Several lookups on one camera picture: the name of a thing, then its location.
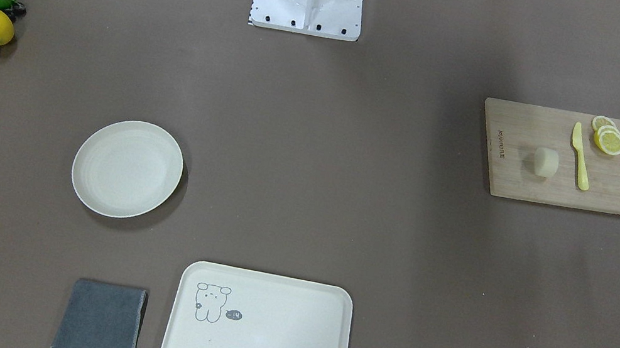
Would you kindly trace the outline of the cream rabbit tray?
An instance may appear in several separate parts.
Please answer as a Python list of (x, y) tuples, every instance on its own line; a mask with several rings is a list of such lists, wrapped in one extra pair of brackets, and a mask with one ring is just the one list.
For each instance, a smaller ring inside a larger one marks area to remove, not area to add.
[(352, 316), (341, 287), (201, 261), (183, 271), (161, 348), (348, 348)]

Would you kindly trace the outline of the front lemon slice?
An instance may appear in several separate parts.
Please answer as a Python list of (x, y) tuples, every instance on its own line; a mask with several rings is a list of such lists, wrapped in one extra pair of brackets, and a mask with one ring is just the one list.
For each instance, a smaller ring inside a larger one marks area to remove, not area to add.
[(595, 130), (594, 143), (608, 156), (620, 155), (620, 132), (615, 126), (602, 125)]

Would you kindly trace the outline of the wooden cutting board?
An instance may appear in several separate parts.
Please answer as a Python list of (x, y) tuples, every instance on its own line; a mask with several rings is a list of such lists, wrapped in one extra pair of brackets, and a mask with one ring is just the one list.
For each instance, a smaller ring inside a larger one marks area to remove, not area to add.
[[(620, 216), (620, 155), (608, 156), (594, 143), (593, 116), (503, 99), (484, 101), (489, 191), (492, 195), (538, 204), (590, 210)], [(590, 188), (576, 184), (572, 128), (583, 127)], [(533, 173), (537, 147), (558, 151), (555, 176)]]

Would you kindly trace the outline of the white steamed bun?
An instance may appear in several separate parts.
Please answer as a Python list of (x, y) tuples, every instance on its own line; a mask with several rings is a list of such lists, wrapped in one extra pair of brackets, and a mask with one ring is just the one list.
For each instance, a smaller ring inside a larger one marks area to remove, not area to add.
[(557, 173), (560, 156), (550, 147), (537, 147), (534, 154), (533, 173), (540, 178), (551, 178)]

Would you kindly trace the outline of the yellow plastic knife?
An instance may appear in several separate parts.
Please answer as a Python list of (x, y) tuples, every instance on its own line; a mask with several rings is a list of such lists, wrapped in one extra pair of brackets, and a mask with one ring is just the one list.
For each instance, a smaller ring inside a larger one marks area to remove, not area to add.
[(572, 128), (571, 145), (575, 152), (575, 174), (576, 184), (581, 192), (588, 191), (590, 188), (589, 177), (587, 174), (587, 165), (585, 161), (584, 145), (583, 145), (583, 127), (581, 122), (576, 122)]

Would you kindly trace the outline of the lemon slice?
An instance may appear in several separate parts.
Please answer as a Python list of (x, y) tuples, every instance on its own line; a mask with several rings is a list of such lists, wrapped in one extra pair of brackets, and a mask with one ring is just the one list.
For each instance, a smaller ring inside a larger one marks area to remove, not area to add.
[(615, 126), (602, 125), (595, 130), (594, 143), (608, 156), (620, 155), (620, 132)]
[(616, 126), (616, 123), (614, 123), (613, 119), (610, 119), (606, 116), (603, 115), (597, 115), (594, 116), (593, 120), (592, 120), (592, 129), (594, 132), (598, 133), (601, 129), (604, 129), (604, 127), (609, 127), (612, 128), (613, 131), (616, 131), (618, 128)]

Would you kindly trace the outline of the dark cherries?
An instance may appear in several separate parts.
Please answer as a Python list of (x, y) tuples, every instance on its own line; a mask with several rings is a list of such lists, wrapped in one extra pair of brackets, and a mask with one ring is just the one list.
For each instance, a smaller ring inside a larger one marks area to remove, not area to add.
[(27, 12), (24, 4), (19, 1), (13, 1), (10, 7), (4, 8), (3, 11), (11, 19), (11, 21), (16, 21), (16, 18), (26, 16)]

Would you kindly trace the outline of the back lemon slice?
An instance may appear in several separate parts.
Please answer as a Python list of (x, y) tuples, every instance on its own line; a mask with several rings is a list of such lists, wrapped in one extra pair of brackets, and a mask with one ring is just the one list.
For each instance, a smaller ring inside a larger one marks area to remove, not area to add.
[(604, 127), (609, 127), (612, 128), (613, 131), (616, 131), (618, 128), (616, 126), (616, 123), (614, 123), (613, 119), (610, 119), (606, 116), (603, 115), (597, 115), (594, 116), (593, 120), (592, 120), (592, 129), (594, 132), (598, 133), (601, 129), (604, 129)]

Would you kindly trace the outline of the round cream plate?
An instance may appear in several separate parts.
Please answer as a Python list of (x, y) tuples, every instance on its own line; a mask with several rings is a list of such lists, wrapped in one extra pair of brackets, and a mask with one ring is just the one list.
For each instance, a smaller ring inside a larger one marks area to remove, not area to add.
[(150, 122), (121, 121), (96, 131), (79, 147), (72, 188), (89, 210), (132, 218), (171, 198), (184, 170), (181, 147), (169, 132)]

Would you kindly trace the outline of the grey folded cloth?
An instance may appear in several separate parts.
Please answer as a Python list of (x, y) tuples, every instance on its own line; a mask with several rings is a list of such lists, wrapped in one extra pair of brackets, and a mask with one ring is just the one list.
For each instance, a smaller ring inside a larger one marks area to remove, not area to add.
[(79, 279), (51, 348), (136, 348), (147, 297), (144, 288)]

